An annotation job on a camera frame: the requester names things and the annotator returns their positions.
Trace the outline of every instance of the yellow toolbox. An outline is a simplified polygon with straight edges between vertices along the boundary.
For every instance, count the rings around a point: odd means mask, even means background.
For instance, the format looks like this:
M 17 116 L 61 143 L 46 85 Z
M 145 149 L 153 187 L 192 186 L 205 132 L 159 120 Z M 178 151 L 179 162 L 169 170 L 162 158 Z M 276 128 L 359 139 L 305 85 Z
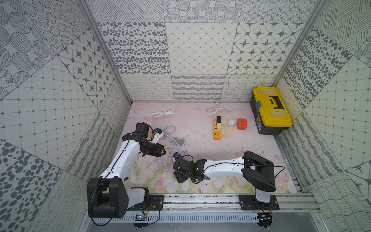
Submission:
M 289 112 L 275 87 L 254 88 L 250 101 L 259 134 L 278 135 L 292 126 Z

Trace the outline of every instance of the toolbox handle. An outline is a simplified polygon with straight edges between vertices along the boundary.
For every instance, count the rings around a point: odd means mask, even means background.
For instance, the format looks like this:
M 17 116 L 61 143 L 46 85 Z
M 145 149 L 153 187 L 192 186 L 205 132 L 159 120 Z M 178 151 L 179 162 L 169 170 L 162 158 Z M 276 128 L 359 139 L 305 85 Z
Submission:
M 269 97 L 270 97 L 270 98 L 273 98 L 273 99 L 276 101 L 276 103 L 277 103 L 277 106 L 278 106 L 278 107 L 274 107 L 274 109 L 277 109 L 277 110 L 284 110 L 283 105 L 282 105 L 282 103 L 281 103 L 281 101 L 280 101 L 280 99 L 279 99 L 278 96 L 269 96 Z

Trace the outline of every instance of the orange power strip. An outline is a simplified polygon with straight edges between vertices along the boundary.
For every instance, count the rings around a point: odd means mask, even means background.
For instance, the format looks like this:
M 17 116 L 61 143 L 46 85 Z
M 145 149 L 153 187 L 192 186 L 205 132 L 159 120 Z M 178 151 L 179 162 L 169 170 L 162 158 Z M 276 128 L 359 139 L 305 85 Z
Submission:
M 213 139 L 214 140 L 220 140 L 221 134 L 220 134 L 220 131 L 217 130 L 216 124 L 217 124 L 217 120 L 214 119 L 214 121 L 213 121 L 213 131 L 214 131 Z

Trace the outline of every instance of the floor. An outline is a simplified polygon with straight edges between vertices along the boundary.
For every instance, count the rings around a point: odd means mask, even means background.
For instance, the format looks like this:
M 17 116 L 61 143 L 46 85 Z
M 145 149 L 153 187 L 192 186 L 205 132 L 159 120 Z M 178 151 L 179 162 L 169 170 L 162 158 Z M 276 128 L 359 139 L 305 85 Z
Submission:
M 249 103 L 223 103 L 224 110 L 217 113 L 221 116 L 221 140 L 213 140 L 212 123 L 215 117 L 209 116 L 207 110 L 215 103 L 162 103 L 137 102 L 133 103 L 125 123 L 122 136 L 135 131 L 138 121 L 152 125 L 156 119 L 151 112 L 175 109 L 176 115 L 162 117 L 155 125 L 164 129 L 174 125 L 176 132 L 173 136 L 183 136 L 186 144 L 178 149 L 181 155 L 191 155 L 194 160 L 233 159 L 244 155 L 245 151 L 252 151 L 264 158 L 273 161 L 274 165 L 286 166 L 281 152 L 273 135 L 259 135 L 254 116 Z M 238 118 L 245 118 L 248 127 L 246 130 L 237 130 L 227 127 L 227 120 L 231 118 L 237 122 Z M 135 158 L 130 168 L 129 179 L 124 182 L 126 188 L 143 186 L 148 187 L 151 193 L 254 193 L 255 188 L 243 177 L 217 177 L 193 184 L 190 179 L 178 184 L 173 175 L 173 162 L 170 152 L 173 150 L 170 140 L 160 139 L 166 154 L 160 158 L 144 156 Z M 294 183 L 286 168 L 276 178 L 276 192 L 296 193 Z

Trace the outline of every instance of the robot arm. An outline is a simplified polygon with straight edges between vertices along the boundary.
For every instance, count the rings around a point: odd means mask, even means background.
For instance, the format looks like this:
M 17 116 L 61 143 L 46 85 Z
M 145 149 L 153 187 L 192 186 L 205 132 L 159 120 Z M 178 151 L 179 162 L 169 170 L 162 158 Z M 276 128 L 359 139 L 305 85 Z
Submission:
M 153 138 L 147 139 L 149 125 L 138 123 L 135 132 L 122 137 L 120 150 L 107 169 L 88 182 L 88 213 L 90 218 L 122 218 L 133 205 L 149 203 L 148 188 L 126 190 L 124 180 L 138 153 L 143 156 L 161 157 L 166 154 L 164 146 L 157 143 L 163 136 L 161 129 L 152 132 Z
M 270 193 L 276 191 L 273 163 L 250 151 L 232 160 L 197 160 L 196 163 L 183 159 L 179 153 L 173 157 L 178 183 L 188 178 L 197 184 L 218 176 L 244 177 L 256 188 L 256 199 L 263 203 L 269 203 Z

